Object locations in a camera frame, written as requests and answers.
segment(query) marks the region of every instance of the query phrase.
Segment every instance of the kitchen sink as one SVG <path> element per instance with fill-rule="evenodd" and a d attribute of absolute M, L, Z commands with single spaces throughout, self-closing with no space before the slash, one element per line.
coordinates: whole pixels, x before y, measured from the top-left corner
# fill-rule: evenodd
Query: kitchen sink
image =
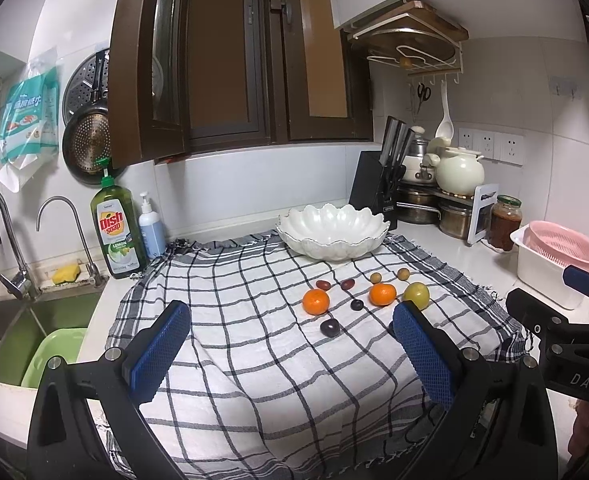
<path fill-rule="evenodd" d="M 0 383 L 21 386 L 39 345 L 53 332 L 87 328 L 101 291 L 80 285 L 44 292 L 36 301 L 0 301 Z"/>

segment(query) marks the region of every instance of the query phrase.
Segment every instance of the faucet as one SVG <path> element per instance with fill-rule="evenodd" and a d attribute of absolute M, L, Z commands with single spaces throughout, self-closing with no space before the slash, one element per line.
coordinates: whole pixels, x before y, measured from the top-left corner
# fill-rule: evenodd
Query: faucet
<path fill-rule="evenodd" d="M 8 240 L 10 240 L 10 246 L 12 252 L 15 255 L 18 265 L 18 273 L 12 278 L 8 279 L 0 273 L 0 282 L 8 289 L 8 292 L 12 294 L 18 300 L 29 296 L 31 300 L 36 300 L 41 294 L 41 289 L 36 286 L 36 281 L 28 268 L 26 261 L 21 254 L 21 249 L 18 246 L 17 237 L 15 237 L 14 230 L 12 229 L 12 219 L 10 218 L 10 212 L 8 211 L 8 205 L 3 199 L 0 193 L 0 210 L 1 217 L 3 218 L 3 225 L 6 228 L 8 234 Z"/>
<path fill-rule="evenodd" d="M 74 220 L 77 222 L 77 229 L 79 230 L 79 236 L 81 237 L 81 243 L 83 244 L 83 248 L 86 251 L 86 256 L 88 257 L 88 263 L 86 264 L 86 269 L 88 269 L 88 274 L 90 275 L 90 280 L 96 287 L 102 286 L 106 279 L 101 275 L 98 271 L 97 266 L 92 261 L 92 256 L 90 256 L 90 251 L 88 250 L 88 244 L 86 243 L 86 237 L 83 235 L 83 230 L 81 229 L 81 223 L 79 222 L 79 215 L 77 214 L 77 208 L 74 204 L 65 196 L 55 195 L 51 196 L 48 200 L 43 202 L 41 207 L 39 208 L 39 213 L 36 215 L 36 231 L 39 231 L 39 227 L 41 225 L 41 214 L 44 212 L 46 206 L 55 200 L 61 200 L 65 202 L 67 205 L 70 206 L 72 212 L 74 213 Z"/>

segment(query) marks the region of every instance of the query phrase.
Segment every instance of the electrical outlet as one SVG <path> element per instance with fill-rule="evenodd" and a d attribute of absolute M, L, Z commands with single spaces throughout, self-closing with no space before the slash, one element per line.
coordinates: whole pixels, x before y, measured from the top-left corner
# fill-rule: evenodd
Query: electrical outlet
<path fill-rule="evenodd" d="M 459 147 L 471 150 L 473 148 L 473 131 L 468 128 L 459 128 Z"/>
<path fill-rule="evenodd" d="M 509 162 L 523 166 L 524 163 L 524 137 L 520 135 L 501 135 L 500 159 L 502 162 Z"/>
<path fill-rule="evenodd" d="M 494 156 L 494 133 L 475 130 L 473 132 L 473 150 L 481 153 L 484 158 Z"/>

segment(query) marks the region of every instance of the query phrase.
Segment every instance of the plastic bag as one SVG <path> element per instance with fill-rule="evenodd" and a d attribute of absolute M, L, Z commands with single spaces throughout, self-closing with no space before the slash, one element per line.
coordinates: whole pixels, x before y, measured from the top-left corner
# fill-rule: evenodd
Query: plastic bag
<path fill-rule="evenodd" d="M 30 60 L 1 111 L 0 182 L 14 193 L 59 151 L 55 64 L 55 49 Z"/>

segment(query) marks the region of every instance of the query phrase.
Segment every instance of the window frame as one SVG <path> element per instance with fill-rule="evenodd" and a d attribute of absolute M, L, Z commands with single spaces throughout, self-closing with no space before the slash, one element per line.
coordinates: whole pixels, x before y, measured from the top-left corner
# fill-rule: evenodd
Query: window frame
<path fill-rule="evenodd" d="M 299 0 L 291 0 L 290 27 L 280 7 L 275 10 L 273 5 L 281 0 L 244 1 L 254 11 L 253 23 L 249 27 L 246 22 L 244 36 L 250 121 L 191 128 L 187 105 L 190 0 L 177 1 L 180 9 L 171 36 L 180 38 L 173 45 L 179 60 L 180 106 L 178 124 L 173 124 L 154 119 L 152 92 L 147 90 L 152 88 L 151 70 L 146 67 L 152 64 L 157 0 L 117 0 L 108 74 L 111 143 L 116 167 L 269 144 L 373 139 L 368 63 L 352 54 L 345 32 L 341 34 L 348 117 L 309 116 Z"/>

